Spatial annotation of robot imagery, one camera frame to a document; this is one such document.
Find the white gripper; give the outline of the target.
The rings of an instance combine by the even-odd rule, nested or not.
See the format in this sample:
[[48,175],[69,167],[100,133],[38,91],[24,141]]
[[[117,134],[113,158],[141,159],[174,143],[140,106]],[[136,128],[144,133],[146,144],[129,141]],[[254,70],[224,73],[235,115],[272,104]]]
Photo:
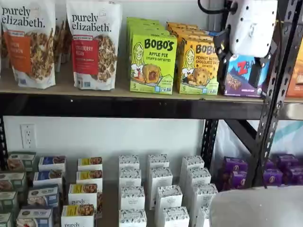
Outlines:
[[219,60],[217,81],[225,89],[232,54],[252,56],[250,85],[258,87],[262,69],[273,37],[276,22],[276,0],[234,0],[227,18],[227,27],[214,36]]

